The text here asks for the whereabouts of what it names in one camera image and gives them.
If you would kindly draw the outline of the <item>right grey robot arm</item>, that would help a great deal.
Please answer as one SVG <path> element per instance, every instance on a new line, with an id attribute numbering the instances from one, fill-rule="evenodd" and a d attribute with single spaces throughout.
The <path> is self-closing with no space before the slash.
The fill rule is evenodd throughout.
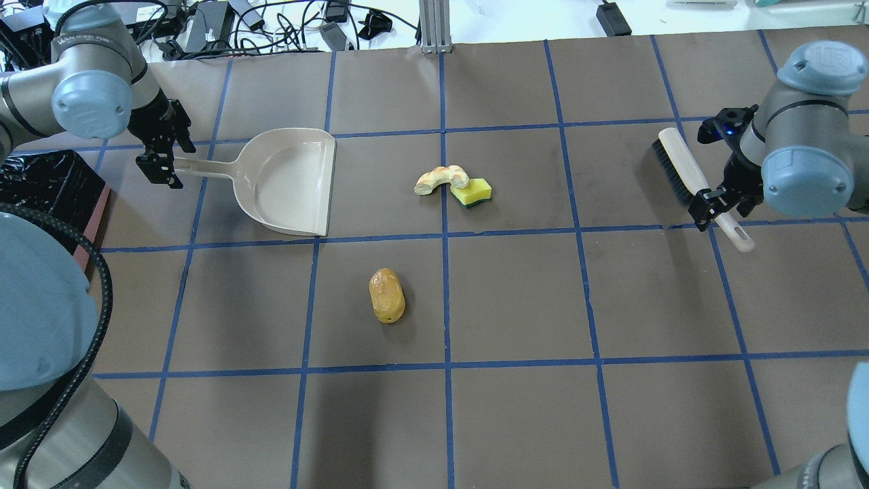
<path id="1" fill-rule="evenodd" d="M 848 103 L 867 78 L 867 58 L 844 41 L 798 46 L 764 101 L 725 108 L 698 129 L 699 143 L 731 150 L 717 187 L 692 193 L 689 211 L 701 231 L 736 209 L 760 204 L 791 219 L 819 219 L 848 209 L 867 213 L 867 136 L 851 131 Z"/>

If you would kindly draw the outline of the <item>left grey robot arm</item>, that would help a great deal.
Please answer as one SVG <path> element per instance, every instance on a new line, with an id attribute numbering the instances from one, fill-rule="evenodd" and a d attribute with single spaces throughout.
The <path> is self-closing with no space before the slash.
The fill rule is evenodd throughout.
<path id="1" fill-rule="evenodd" d="M 1 149 L 63 132 L 109 140 L 128 132 L 143 144 L 136 165 L 154 185 L 183 188 L 174 146 L 186 153 L 189 115 L 167 97 L 113 1 L 47 1 L 53 28 L 48 65 L 2 74 Z"/>

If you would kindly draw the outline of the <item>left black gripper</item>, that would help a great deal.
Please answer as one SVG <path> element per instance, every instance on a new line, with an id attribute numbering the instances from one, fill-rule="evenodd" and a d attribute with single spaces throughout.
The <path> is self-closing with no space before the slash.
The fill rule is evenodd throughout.
<path id="1" fill-rule="evenodd" d="M 195 152 L 190 136 L 191 118 L 178 99 L 158 92 L 154 99 L 133 109 L 128 132 L 142 142 L 143 154 L 136 165 L 152 185 L 183 189 L 174 170 L 173 148 L 177 144 L 186 153 Z"/>

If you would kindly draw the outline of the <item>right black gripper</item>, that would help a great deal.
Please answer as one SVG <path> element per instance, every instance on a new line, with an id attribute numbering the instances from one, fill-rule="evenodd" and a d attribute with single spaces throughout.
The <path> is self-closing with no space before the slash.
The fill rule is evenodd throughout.
<path id="1" fill-rule="evenodd" d="M 752 163 L 741 149 L 741 137 L 752 127 L 757 110 L 758 105 L 723 108 L 714 117 L 704 120 L 698 129 L 699 143 L 709 145 L 724 141 L 731 151 L 718 188 L 699 189 L 687 207 L 700 232 L 706 232 L 714 220 L 732 208 L 753 211 L 764 201 L 761 167 Z"/>

